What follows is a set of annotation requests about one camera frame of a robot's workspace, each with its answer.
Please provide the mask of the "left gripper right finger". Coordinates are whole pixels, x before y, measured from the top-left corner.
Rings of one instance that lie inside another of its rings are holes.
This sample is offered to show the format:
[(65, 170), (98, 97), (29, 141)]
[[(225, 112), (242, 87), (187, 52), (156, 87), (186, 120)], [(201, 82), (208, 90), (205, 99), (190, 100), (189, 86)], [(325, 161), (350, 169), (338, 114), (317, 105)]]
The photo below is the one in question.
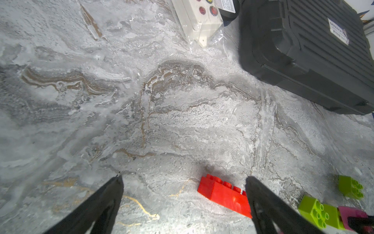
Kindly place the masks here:
[(322, 234), (254, 176), (246, 178), (245, 191), (258, 234)]

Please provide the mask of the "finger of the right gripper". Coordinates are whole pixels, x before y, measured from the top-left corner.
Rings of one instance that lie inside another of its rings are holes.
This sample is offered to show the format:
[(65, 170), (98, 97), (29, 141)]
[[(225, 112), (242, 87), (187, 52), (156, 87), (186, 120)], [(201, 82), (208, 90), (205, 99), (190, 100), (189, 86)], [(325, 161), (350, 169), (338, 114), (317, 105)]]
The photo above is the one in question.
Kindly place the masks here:
[(358, 234), (374, 234), (374, 217), (348, 217), (349, 227)]

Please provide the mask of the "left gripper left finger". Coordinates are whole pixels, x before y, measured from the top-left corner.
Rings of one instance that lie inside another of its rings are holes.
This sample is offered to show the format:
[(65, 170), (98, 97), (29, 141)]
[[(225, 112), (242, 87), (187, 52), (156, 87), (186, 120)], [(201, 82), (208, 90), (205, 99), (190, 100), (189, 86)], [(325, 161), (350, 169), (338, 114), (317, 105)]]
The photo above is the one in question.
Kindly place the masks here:
[(121, 176), (112, 177), (87, 200), (59, 223), (45, 231), (46, 234), (110, 234), (124, 192)]

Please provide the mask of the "lime lego brick upturned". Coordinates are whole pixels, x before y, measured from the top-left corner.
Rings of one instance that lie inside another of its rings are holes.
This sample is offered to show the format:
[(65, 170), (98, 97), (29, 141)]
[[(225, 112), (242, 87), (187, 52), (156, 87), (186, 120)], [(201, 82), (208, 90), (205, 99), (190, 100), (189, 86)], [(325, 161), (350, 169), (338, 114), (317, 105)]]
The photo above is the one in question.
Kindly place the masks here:
[(346, 230), (337, 207), (322, 204), (314, 197), (303, 196), (298, 205), (300, 215), (319, 229), (326, 229), (327, 226), (339, 230)]

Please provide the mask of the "lime lego brick studs up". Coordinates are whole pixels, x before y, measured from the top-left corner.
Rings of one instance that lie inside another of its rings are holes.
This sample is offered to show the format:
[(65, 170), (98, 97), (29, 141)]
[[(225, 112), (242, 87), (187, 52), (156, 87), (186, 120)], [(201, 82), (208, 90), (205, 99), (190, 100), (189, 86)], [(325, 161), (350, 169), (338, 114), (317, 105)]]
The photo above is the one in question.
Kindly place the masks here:
[(345, 197), (360, 200), (364, 198), (363, 188), (362, 184), (350, 176), (339, 175), (338, 189)]

